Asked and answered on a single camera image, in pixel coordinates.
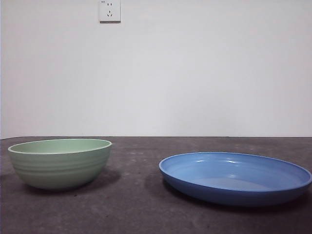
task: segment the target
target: tabletop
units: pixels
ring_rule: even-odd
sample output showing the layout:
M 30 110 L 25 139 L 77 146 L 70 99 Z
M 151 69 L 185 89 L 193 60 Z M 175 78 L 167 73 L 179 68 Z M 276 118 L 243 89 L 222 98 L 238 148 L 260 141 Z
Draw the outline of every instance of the tabletop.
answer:
M 65 192 L 25 185 L 7 148 L 65 137 L 1 140 L 1 234 L 311 234 L 312 186 L 277 206 L 242 208 L 186 196 L 162 178 L 158 163 L 188 152 L 274 157 L 312 171 L 312 137 L 92 137 L 113 143 L 91 183 Z

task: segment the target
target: bowl rim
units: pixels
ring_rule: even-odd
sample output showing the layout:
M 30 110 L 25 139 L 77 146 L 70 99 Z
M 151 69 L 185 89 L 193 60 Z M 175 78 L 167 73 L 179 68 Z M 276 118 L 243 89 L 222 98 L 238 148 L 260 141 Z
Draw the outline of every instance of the bowl rim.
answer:
M 287 163 L 287 164 L 291 164 L 295 167 L 298 167 L 300 168 L 301 170 L 305 171 L 308 175 L 309 175 L 309 180 L 306 181 L 305 183 L 302 183 L 300 186 L 293 186 L 293 187 L 289 187 L 289 188 L 282 188 L 282 189 L 272 189 L 272 190 L 256 190 L 256 189 L 232 189 L 232 188 L 222 188 L 222 187 L 215 187 L 215 186 L 207 186 L 207 185 L 202 185 L 202 184 L 197 184 L 197 183 L 193 183 L 193 182 L 189 182 L 189 181 L 186 181 L 186 180 L 183 180 L 183 179 L 180 179 L 180 178 L 177 178 L 175 176 L 173 176 L 171 173 L 169 173 L 168 171 L 166 171 L 163 167 L 162 167 L 162 164 L 164 161 L 167 161 L 173 157 L 176 157 L 176 156 L 183 156 L 183 155 L 190 155 L 190 154 L 207 154 L 207 153 L 213 153 L 213 154 L 235 154 L 235 155 L 246 155 L 246 156 L 254 156 L 254 157 L 260 157 L 260 158 L 267 158 L 267 159 L 272 159 L 272 160 L 275 160 L 275 161 L 280 161 L 280 162 L 284 162 L 284 163 Z M 166 175 L 172 177 L 172 178 L 175 178 L 177 180 L 180 180 L 180 181 L 183 181 L 185 183 L 189 183 L 189 184 L 193 184 L 193 185 L 196 185 L 196 186 L 202 186 L 202 187 L 206 187 L 206 188 L 214 188 L 214 189 L 221 189 L 221 190 L 228 190 L 228 191 L 236 191 L 236 192 L 256 192 L 256 193 L 267 193 L 267 192 L 281 192 L 281 191 L 288 191 L 288 190 L 295 190 L 295 189 L 300 189 L 302 187 L 305 187 L 305 186 L 308 186 L 312 183 L 312 174 L 310 171 L 308 171 L 307 169 L 297 165 L 297 164 L 294 164 L 294 163 L 291 163 L 291 162 L 288 162 L 288 161 L 284 161 L 284 160 L 280 160 L 280 159 L 277 159 L 277 158 L 273 158 L 273 157 L 266 157 L 266 156 L 260 156 L 260 155 L 252 155 L 252 154 L 244 154 L 244 153 L 234 153 L 234 152 L 192 152 L 192 153 L 184 153 L 184 154 L 178 154 L 178 155 L 173 155 L 173 156 L 170 156 L 170 157 L 167 157 L 167 158 L 164 158 L 163 160 L 161 160 L 158 164 L 159 166 L 159 169 L 165 173 Z
M 98 141 L 105 141 L 108 142 L 108 145 L 102 146 L 102 147 L 97 147 L 97 148 L 91 148 L 89 150 L 80 150 L 80 151 L 72 151 L 72 152 L 61 152 L 61 153 L 38 153 L 38 152 L 21 152 L 21 151 L 15 151 L 12 150 L 12 147 L 18 146 L 18 145 L 23 145 L 27 143 L 34 143 L 34 142 L 43 142 L 43 141 L 58 141 L 58 140 L 98 140 Z M 93 138 L 62 138 L 62 139 L 48 139 L 48 140 L 35 140 L 35 141 L 28 141 L 28 142 L 23 142 L 15 145 L 11 145 L 8 148 L 8 151 L 16 154 L 22 154 L 22 155 L 67 155 L 67 154 L 76 154 L 76 153 L 84 153 L 84 152 L 90 152 L 94 150 L 101 150 L 108 148 L 112 145 L 112 142 L 108 140 L 102 140 L 102 139 L 93 139 Z

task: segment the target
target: ceramic bowl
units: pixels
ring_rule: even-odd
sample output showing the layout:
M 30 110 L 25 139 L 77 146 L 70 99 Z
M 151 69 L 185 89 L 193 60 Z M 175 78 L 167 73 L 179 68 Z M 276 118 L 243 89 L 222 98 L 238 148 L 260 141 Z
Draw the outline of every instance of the ceramic bowl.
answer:
M 257 155 L 202 152 L 168 157 L 159 168 L 177 190 L 208 202 L 269 206 L 302 195 L 311 173 L 293 163 Z
M 99 139 L 32 141 L 8 148 L 17 175 L 28 185 L 67 190 L 92 181 L 107 162 L 112 143 Z

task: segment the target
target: blue plate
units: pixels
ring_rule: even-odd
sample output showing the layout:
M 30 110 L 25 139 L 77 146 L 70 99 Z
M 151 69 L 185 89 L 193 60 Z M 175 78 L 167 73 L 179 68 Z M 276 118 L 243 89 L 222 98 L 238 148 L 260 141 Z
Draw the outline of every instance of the blue plate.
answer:
M 312 182 L 306 169 L 270 157 L 202 152 L 168 157 L 159 163 L 177 190 L 208 202 L 268 206 L 302 195 Z

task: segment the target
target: electrical outlet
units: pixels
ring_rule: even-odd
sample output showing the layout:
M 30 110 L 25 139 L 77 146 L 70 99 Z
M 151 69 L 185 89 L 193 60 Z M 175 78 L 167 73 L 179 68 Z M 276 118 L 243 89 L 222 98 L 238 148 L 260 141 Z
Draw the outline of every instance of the electrical outlet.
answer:
M 120 22 L 121 0 L 101 0 L 98 3 L 99 22 Z

